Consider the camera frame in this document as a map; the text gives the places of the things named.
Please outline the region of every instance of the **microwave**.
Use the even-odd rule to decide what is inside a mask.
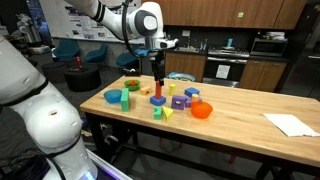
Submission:
[[[255,38],[250,55],[281,57],[287,44],[287,40],[265,40]]]

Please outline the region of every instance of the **wooden table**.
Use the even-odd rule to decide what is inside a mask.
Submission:
[[[174,110],[172,119],[165,122],[153,119],[153,105],[149,103],[153,93],[143,96],[139,91],[130,92],[130,112],[122,112],[120,104],[105,101],[104,92],[124,88],[124,82],[129,79],[138,79],[142,87],[155,85],[153,77],[149,76],[122,77],[80,106],[86,112],[97,149],[102,154],[106,148],[101,144],[103,137],[98,132],[98,123],[104,118],[111,123],[135,125],[212,143],[215,147],[232,148],[236,151],[230,153],[239,156],[246,157],[249,152],[266,157],[258,158],[261,161],[285,162],[280,166],[287,162],[293,164],[292,167],[305,166],[303,169],[309,169],[310,173],[320,168],[320,137],[287,137],[263,116],[264,113],[293,114],[320,132],[320,103],[315,99],[165,79],[162,89],[162,95],[167,97],[165,106],[171,106],[169,85],[174,83],[176,95],[184,95],[186,88],[194,87],[200,90],[203,101],[214,108],[205,120],[194,118],[190,109],[185,109]]]

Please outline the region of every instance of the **stainless steel appliance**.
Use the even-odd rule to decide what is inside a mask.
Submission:
[[[287,43],[287,40],[265,40],[255,38],[250,55],[281,57]]]
[[[203,83],[238,87],[248,58],[244,48],[209,46]]]
[[[285,55],[291,63],[278,92],[320,101],[320,0],[306,4],[296,28],[287,37]]]

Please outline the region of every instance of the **blue cup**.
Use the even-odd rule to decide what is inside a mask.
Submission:
[[[228,39],[227,47],[231,47],[233,39]]]

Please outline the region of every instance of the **orange bowl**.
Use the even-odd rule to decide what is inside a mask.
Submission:
[[[209,117],[213,111],[212,106],[206,102],[193,102],[191,103],[191,113],[194,117],[205,119]]]

